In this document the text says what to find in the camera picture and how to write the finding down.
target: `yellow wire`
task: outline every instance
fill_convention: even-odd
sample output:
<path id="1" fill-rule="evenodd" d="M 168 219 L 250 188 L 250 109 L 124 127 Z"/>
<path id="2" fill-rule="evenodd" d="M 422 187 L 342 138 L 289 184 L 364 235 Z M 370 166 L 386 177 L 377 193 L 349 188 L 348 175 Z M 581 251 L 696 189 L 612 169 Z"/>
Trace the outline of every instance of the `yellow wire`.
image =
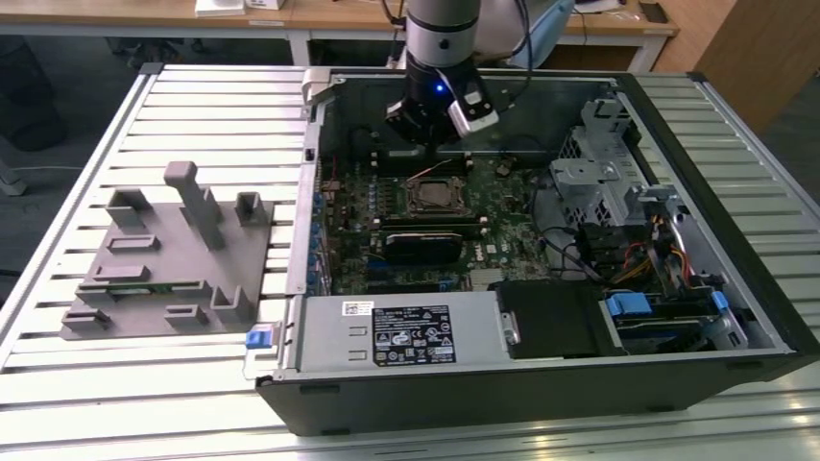
<path id="1" fill-rule="evenodd" d="M 640 274 L 646 267 L 649 266 L 649 260 L 646 259 L 641 264 L 638 264 L 636 266 L 636 268 L 629 271 L 626 274 L 624 274 L 620 279 L 617 279 L 616 281 L 613 281 L 612 283 L 620 283 L 621 281 L 630 279 L 632 277 L 634 277 L 637 274 Z"/>

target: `metal bracket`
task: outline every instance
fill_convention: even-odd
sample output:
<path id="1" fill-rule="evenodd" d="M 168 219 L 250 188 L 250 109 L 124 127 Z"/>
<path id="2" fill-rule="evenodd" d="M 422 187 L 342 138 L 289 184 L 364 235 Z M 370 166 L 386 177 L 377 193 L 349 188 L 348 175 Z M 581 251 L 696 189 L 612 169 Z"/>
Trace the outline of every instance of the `metal bracket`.
<path id="1" fill-rule="evenodd" d="M 302 100 L 305 104 L 317 104 L 330 97 L 330 69 L 328 67 L 312 67 L 302 77 Z"/>

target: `aluminum extrusion table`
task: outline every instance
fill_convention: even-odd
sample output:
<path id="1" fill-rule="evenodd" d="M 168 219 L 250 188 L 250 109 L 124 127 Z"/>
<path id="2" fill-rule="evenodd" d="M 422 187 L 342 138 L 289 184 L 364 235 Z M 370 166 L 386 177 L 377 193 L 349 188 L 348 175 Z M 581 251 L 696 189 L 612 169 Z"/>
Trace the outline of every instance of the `aluminum extrusion table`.
<path id="1" fill-rule="evenodd" d="M 261 321 L 277 320 L 306 122 L 304 69 L 166 65 L 140 75 L 0 310 L 2 459 L 606 460 L 820 458 L 820 364 L 686 411 L 350 437 L 298 438 L 244 379 L 245 336 L 65 342 L 60 319 L 100 245 L 117 185 L 177 200 L 169 160 L 193 160 L 217 199 L 276 206 Z M 820 209 L 708 84 L 638 76 L 805 322 L 820 332 Z M 656 176 L 660 159 L 645 151 Z"/>

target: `white object on desk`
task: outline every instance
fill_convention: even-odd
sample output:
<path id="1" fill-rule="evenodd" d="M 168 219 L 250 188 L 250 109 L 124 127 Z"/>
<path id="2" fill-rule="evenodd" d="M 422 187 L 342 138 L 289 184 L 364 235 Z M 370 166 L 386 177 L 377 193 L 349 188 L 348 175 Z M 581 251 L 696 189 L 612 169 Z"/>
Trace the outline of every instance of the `white object on desk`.
<path id="1" fill-rule="evenodd" d="M 198 16 L 236 16 L 245 14 L 242 0 L 196 0 L 196 15 Z"/>
<path id="2" fill-rule="evenodd" d="M 624 8 L 617 0 L 597 0 L 589 3 L 576 3 L 574 9 L 581 14 L 588 14 L 590 12 L 608 12 L 609 10 L 617 10 L 618 8 Z"/>
<path id="3" fill-rule="evenodd" d="M 285 0 L 245 0 L 249 8 L 261 8 L 265 10 L 278 10 L 284 5 Z"/>

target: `blue latch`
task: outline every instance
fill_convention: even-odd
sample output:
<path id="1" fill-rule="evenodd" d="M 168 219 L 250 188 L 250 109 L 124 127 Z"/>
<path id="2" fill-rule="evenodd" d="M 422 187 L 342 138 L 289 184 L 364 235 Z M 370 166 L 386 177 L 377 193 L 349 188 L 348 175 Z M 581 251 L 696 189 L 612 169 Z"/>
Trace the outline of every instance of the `blue latch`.
<path id="1" fill-rule="evenodd" d="M 245 336 L 245 349 L 269 349 L 273 346 L 273 331 L 252 329 Z"/>
<path id="2" fill-rule="evenodd" d="M 614 293 L 606 298 L 609 315 L 650 314 L 652 306 L 642 293 Z"/>
<path id="3" fill-rule="evenodd" d="M 722 291 L 712 291 L 712 300 L 721 312 L 729 308 L 729 300 L 726 300 L 726 295 L 722 294 Z"/>

